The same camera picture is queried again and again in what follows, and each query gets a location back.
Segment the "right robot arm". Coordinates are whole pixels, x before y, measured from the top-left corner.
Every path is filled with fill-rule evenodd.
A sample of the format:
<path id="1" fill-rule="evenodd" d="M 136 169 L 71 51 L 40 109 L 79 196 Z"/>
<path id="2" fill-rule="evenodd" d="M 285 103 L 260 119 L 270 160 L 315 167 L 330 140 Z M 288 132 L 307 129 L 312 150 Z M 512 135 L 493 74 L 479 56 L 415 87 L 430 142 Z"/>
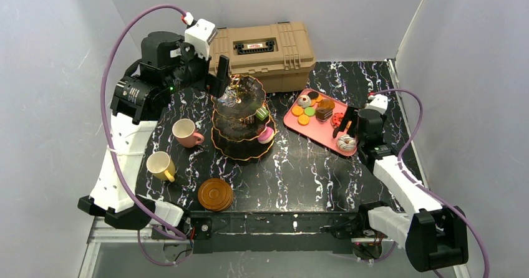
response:
<path id="1" fill-rule="evenodd" d="M 395 149 L 384 141 L 385 121 L 386 116 L 377 110 L 349 106 L 333 132 L 336 136 L 346 131 L 356 137 L 361 163 L 385 184 L 407 214 L 402 217 L 377 201 L 359 207 L 361 223 L 402 246 L 419 272 L 465 264 L 468 239 L 462 211 L 439 203 L 406 172 Z"/>

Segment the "white cherry cake slice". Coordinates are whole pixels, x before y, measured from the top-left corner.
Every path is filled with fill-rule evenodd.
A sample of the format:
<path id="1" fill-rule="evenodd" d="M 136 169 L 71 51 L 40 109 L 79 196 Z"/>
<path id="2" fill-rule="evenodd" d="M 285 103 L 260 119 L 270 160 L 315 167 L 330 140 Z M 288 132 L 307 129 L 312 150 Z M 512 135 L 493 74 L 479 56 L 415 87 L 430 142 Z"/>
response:
<path id="1" fill-rule="evenodd" d="M 250 116 L 245 117 L 244 119 L 242 119 L 242 121 L 246 125 L 251 125 L 251 124 L 254 124 L 255 118 L 256 118 L 255 115 L 250 115 Z"/>

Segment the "black three tier cake stand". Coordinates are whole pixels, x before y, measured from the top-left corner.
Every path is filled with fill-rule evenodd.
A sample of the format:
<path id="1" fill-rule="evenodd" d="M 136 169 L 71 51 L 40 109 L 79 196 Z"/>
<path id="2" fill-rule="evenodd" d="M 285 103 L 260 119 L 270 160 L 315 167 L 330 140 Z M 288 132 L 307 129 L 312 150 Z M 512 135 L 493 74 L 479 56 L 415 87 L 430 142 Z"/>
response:
<path id="1" fill-rule="evenodd" d="M 254 124 L 246 125 L 242 119 L 255 115 L 265 105 L 266 91 L 263 84 L 249 75 L 232 75 L 231 83 L 220 98 L 212 98 L 211 117 L 212 144 L 222 155 L 236 161 L 258 160 L 273 146 L 273 139 L 267 144 L 258 142 L 259 135 L 266 127 L 275 130 L 276 123 L 269 111 L 266 120 L 255 118 Z"/>

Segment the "pink serving tray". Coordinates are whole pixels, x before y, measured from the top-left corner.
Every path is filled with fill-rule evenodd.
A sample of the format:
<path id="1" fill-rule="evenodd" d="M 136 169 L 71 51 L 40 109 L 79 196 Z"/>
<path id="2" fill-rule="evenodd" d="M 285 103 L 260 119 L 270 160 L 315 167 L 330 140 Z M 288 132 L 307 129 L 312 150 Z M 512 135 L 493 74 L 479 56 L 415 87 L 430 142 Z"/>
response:
<path id="1" fill-rule="evenodd" d="M 294 132 L 303 135 L 312 141 L 329 148 L 330 150 L 343 155 L 352 156 L 356 153 L 357 147 L 351 151 L 343 151 L 337 145 L 338 139 L 346 133 L 339 132 L 336 138 L 332 137 L 334 127 L 331 125 L 331 121 L 321 122 L 316 119 L 315 116 L 310 118 L 307 125 L 300 125 L 298 123 L 298 117 L 292 113 L 294 106 L 298 106 L 297 100 L 289 107 L 286 115 L 283 117 L 283 123 L 287 128 L 292 129 Z"/>

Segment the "green layered cake slice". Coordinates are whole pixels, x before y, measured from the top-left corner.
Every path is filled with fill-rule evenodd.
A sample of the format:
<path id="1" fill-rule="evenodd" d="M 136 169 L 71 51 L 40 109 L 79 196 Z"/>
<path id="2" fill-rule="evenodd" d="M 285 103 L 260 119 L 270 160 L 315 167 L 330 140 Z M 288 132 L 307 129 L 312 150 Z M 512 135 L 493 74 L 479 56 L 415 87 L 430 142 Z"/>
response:
<path id="1" fill-rule="evenodd" d="M 269 110 L 268 108 L 263 105 L 260 108 L 256 110 L 255 117 L 259 120 L 266 120 L 269 117 Z"/>

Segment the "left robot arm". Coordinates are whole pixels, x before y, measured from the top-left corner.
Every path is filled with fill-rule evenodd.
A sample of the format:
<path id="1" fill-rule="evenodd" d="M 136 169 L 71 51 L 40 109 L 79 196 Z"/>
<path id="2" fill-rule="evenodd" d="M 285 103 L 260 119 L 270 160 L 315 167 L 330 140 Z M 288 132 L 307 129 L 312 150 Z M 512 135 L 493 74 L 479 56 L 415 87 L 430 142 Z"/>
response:
<path id="1" fill-rule="evenodd" d="M 229 60 L 220 57 L 217 74 L 209 72 L 215 32 L 151 32 L 141 43 L 141 58 L 117 82 L 112 100 L 103 104 L 107 149 L 97 182 L 78 208 L 100 216 L 117 229 L 161 225 L 176 231 L 184 210 L 176 204 L 139 196 L 136 181 L 147 143 L 172 95 L 193 87 L 221 97 L 230 83 Z"/>

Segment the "white chocolate drizzled donut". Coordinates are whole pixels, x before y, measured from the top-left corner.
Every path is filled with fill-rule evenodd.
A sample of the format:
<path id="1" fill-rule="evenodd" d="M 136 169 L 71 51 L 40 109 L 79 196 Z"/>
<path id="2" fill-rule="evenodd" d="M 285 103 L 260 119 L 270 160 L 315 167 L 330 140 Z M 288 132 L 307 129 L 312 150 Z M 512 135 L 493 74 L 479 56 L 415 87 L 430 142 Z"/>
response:
<path id="1" fill-rule="evenodd" d="M 336 140 L 336 146 L 342 152 L 354 152 L 357 148 L 357 140 L 354 136 L 344 134 Z"/>

